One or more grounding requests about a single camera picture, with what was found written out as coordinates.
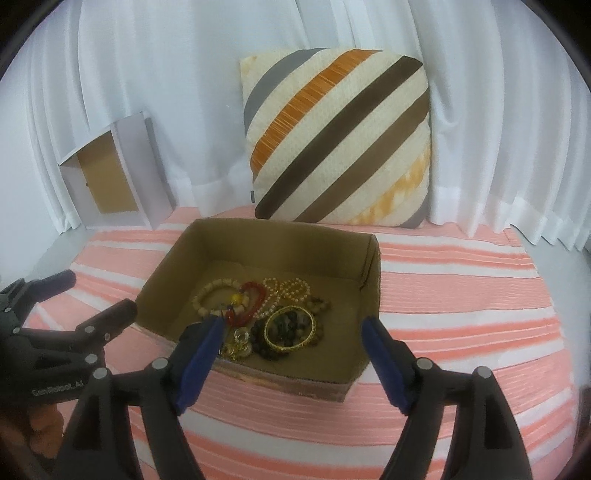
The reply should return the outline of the person left hand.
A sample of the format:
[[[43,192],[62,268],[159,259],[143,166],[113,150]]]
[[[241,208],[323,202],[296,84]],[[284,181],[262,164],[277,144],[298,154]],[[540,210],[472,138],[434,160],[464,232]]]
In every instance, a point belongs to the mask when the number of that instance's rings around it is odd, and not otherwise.
[[[1,412],[1,438],[8,444],[28,446],[34,453],[53,459],[63,438],[64,419],[56,405],[37,405]]]

